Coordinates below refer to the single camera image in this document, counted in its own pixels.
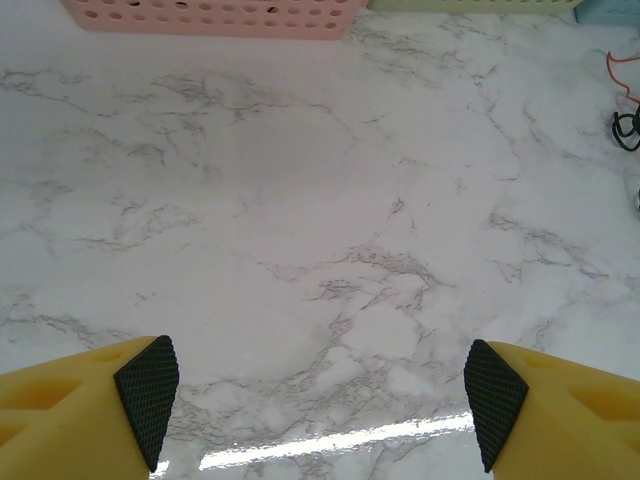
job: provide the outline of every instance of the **black cable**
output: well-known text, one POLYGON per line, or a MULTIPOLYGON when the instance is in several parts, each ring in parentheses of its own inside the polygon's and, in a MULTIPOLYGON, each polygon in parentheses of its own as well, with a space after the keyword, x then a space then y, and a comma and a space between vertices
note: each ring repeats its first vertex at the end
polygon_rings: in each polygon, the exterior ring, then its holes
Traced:
POLYGON ((633 147, 628 147, 623 141, 623 138, 629 138, 632 135, 640 136, 640 105, 638 105, 638 109, 635 114, 625 113, 624 115, 618 115, 618 112, 613 114, 613 124, 611 124, 611 133, 613 133, 613 138, 616 139, 618 145, 624 148, 627 152, 635 152, 640 148, 640 140, 633 147), (631 129, 627 132, 622 130, 622 126, 620 125, 620 120, 625 118, 631 119, 631 129))

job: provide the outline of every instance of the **pink plastic basket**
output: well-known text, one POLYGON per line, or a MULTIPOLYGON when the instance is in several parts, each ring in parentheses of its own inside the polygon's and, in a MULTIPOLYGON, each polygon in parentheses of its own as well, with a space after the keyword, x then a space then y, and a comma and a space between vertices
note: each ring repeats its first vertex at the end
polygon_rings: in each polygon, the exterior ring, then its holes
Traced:
POLYGON ((62 0, 87 30, 336 40, 362 0, 62 0))

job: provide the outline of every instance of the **white marble countertop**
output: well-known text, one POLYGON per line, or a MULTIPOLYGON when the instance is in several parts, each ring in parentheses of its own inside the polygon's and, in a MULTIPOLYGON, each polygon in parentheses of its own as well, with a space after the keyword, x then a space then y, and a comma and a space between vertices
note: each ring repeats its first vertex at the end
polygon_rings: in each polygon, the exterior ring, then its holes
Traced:
POLYGON ((475 338, 640 378, 640 163, 604 70, 636 30, 135 36, 10 0, 0 42, 0 371, 170 335, 152 478, 486 478, 475 338))

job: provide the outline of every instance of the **black rubber pad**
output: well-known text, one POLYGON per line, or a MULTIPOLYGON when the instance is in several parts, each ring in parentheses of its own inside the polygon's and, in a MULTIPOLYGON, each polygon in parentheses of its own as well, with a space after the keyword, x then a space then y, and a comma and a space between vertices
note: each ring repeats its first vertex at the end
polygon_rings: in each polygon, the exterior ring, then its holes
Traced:
POLYGON ((464 366, 464 387, 488 473, 518 419, 529 386, 487 342, 476 340, 464 366))
POLYGON ((180 379, 171 339, 156 338, 113 378, 138 448, 155 472, 180 379))

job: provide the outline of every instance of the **red wire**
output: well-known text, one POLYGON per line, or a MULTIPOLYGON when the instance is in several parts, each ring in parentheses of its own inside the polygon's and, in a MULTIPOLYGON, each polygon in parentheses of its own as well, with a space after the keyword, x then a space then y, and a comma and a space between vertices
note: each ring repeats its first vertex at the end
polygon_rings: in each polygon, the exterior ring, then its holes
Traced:
POLYGON ((618 80, 616 76, 613 74, 613 70, 611 69, 611 62, 627 63, 627 62, 634 62, 636 60, 640 60, 640 57, 623 58, 619 60, 617 58, 614 58, 613 55, 611 55, 611 52, 609 52, 607 53, 607 72, 609 72, 609 76, 611 77, 611 80, 613 80, 615 84, 620 85, 622 88, 625 89, 625 98, 628 98, 633 102, 640 103, 640 100, 638 100, 636 97, 631 95, 631 88, 629 88, 629 85, 627 85, 626 83, 622 83, 620 80, 618 80))

